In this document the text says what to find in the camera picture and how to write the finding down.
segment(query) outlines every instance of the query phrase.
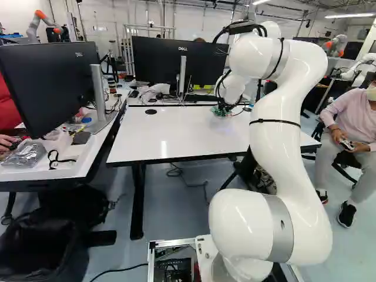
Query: black bag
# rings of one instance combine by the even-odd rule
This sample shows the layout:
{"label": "black bag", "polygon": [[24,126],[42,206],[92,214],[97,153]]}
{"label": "black bag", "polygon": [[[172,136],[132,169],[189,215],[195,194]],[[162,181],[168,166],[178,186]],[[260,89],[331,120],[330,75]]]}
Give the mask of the black bag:
{"label": "black bag", "polygon": [[0,280],[80,282],[89,263],[80,228],[38,209],[15,219],[0,237]]}
{"label": "black bag", "polygon": [[105,222],[110,202],[87,185],[40,195],[41,208],[0,237],[0,280],[80,282],[89,263],[84,238]]}
{"label": "black bag", "polygon": [[51,217],[70,219],[84,232],[105,222],[110,204],[102,191],[88,185],[47,192],[41,200]]}

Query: gray floor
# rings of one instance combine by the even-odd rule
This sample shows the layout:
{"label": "gray floor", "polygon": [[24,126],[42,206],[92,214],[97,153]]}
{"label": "gray floor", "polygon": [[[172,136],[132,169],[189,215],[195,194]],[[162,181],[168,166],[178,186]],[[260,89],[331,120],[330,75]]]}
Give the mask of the gray floor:
{"label": "gray floor", "polygon": [[[315,127],[315,117],[302,117],[302,129],[311,133]],[[304,161],[308,174],[312,178],[314,162]],[[207,194],[211,199],[225,179],[233,171],[228,159],[185,162],[177,165],[184,168],[184,177],[190,184],[208,181]],[[118,233],[114,246],[97,247],[90,250],[90,264],[85,277],[89,282],[97,273],[111,268],[129,267],[145,263],[147,242],[157,239],[179,239],[195,237],[209,232],[207,211],[202,187],[187,188],[177,177],[167,177],[168,164],[147,167],[145,191],[145,236],[138,241],[129,240],[130,216],[132,211],[133,183],[130,169],[127,167],[107,169],[103,167],[93,184],[104,190],[108,198],[116,200],[125,194],[117,208],[108,215],[100,230],[116,229]],[[360,171],[350,173],[358,177]],[[234,180],[229,187],[242,188],[241,181]],[[351,183],[333,169],[332,178],[328,179],[329,203],[325,206],[334,232],[334,245],[330,258],[323,264],[300,267],[305,281],[372,281],[376,274],[373,267],[376,262],[376,245],[373,236],[376,222],[373,215],[376,206],[374,197],[358,209],[353,228],[344,229],[338,225],[335,217],[340,203],[350,195]],[[7,194],[0,193],[0,210],[6,205]],[[35,195],[20,193],[15,207],[15,214],[36,206]],[[111,273],[97,281],[146,281],[146,267]]]}

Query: pink shirt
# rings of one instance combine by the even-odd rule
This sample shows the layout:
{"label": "pink shirt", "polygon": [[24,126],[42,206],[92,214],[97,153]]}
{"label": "pink shirt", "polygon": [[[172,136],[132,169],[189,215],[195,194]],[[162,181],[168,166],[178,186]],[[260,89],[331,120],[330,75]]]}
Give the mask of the pink shirt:
{"label": "pink shirt", "polygon": [[326,126],[337,124],[348,133],[350,141],[369,144],[371,151],[376,151],[376,111],[371,109],[365,89],[352,89],[320,113]]}

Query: ceiling light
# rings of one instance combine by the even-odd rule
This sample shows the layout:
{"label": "ceiling light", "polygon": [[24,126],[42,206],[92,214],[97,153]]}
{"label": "ceiling light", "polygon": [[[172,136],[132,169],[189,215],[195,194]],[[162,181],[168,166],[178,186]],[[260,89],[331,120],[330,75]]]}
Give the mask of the ceiling light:
{"label": "ceiling light", "polygon": [[375,13],[361,13],[361,14],[341,14],[341,15],[329,15],[325,16],[325,19],[337,19],[337,18],[362,18],[365,16],[375,16]]}
{"label": "ceiling light", "polygon": [[258,5],[258,4],[261,4],[261,3],[268,2],[268,1],[270,1],[270,0],[258,0],[258,1],[254,1],[254,2],[252,3],[252,5]]}

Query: seated person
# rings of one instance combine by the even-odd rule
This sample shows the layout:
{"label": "seated person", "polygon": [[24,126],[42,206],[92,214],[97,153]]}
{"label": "seated person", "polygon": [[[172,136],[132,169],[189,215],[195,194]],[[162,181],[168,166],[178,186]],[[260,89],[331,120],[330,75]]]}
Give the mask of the seated person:
{"label": "seated person", "polygon": [[326,203],[328,200],[324,190],[325,177],[332,172],[331,164],[337,154],[344,150],[339,145],[341,138],[353,141],[355,149],[351,153],[362,165],[363,174],[337,216],[338,222],[349,228],[357,205],[367,200],[376,189],[376,74],[367,89],[355,88],[346,92],[328,105],[320,113],[320,118],[326,126],[315,162],[316,189],[321,201]]}
{"label": "seated person", "polygon": [[[2,130],[13,129],[21,122],[21,117],[0,73],[0,132]],[[11,142],[15,141],[16,139],[13,137],[0,134],[0,153],[8,151],[7,147],[11,146]]]}
{"label": "seated person", "polygon": [[11,142],[16,142],[17,139],[8,135],[0,134],[0,154],[9,151],[8,147],[12,146]]}

